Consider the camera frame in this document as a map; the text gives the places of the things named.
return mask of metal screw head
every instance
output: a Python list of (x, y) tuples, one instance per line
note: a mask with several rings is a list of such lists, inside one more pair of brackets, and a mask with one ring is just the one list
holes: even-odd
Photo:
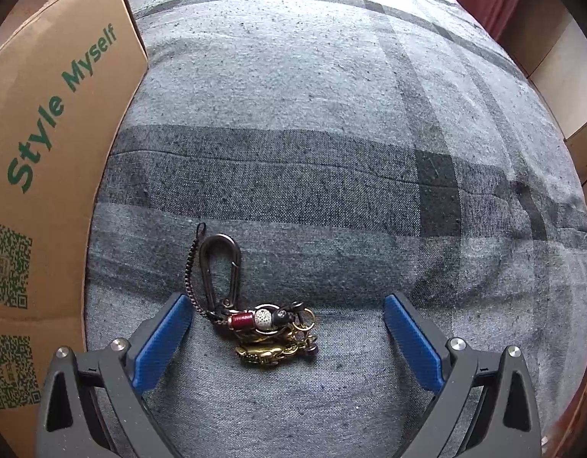
[(450, 339), (450, 347), (455, 351), (463, 351), (467, 347), (467, 343), (461, 338)]
[(319, 347), (313, 342), (304, 348), (304, 352), (307, 355), (316, 355), (319, 352)]
[(127, 346), (128, 341), (124, 338), (117, 338), (111, 341), (111, 349), (113, 351), (121, 351), (122, 349), (126, 349)]
[(512, 358), (518, 358), (522, 354), (522, 351), (518, 346), (508, 346), (508, 354)]
[(56, 356), (58, 358), (66, 358), (69, 353), (70, 353), (70, 350), (66, 346), (59, 347), (56, 350)]

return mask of gray fabric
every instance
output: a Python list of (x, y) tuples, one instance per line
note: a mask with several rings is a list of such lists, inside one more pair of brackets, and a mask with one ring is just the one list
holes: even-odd
[(587, 210), (537, 95), (456, 1), (130, 3), (150, 69), (94, 212), (88, 347), (183, 292), (199, 221), (240, 244), (246, 306), (320, 318), (316, 362), (274, 370), (194, 318), (146, 395), (184, 456), (395, 453), (430, 395), (384, 327), (393, 290), (476, 348), (520, 345), (555, 421), (587, 361)]

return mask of carabiner clip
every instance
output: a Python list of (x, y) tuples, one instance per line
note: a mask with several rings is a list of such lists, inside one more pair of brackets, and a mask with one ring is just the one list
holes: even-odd
[[(213, 246), (217, 244), (224, 244), (230, 248), (231, 252), (231, 274), (230, 274), (230, 292), (226, 298), (221, 301), (217, 312), (217, 296), (215, 288), (213, 288), (213, 279), (211, 277), (210, 269), (210, 251)], [(200, 261), (200, 270), (202, 272), (202, 283), (204, 284), (204, 293), (207, 295), (207, 310), (210, 314), (223, 320), (229, 315), (230, 310), (236, 309), (238, 302), (238, 290), (240, 286), (240, 262), (241, 253), (240, 247), (229, 235), (215, 234), (207, 237), (198, 252)]]

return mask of gray cushion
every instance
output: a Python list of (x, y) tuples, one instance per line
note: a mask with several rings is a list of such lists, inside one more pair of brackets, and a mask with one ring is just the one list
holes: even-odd
[(184, 456), (391, 456), (431, 397), (384, 327), (393, 290), (473, 347), (519, 345), (555, 421), (587, 362), (587, 210), (536, 93), (456, 1), (130, 3), (150, 68), (94, 213), (88, 347), (183, 292), (199, 221), (239, 243), (245, 306), (320, 318), (316, 362), (272, 370), (194, 318), (146, 395)]

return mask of green qr code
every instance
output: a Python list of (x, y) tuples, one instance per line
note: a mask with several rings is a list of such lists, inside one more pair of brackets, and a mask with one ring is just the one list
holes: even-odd
[(39, 402), (30, 338), (0, 335), (0, 410)]
[(27, 308), (31, 247), (31, 238), (0, 224), (0, 305)]

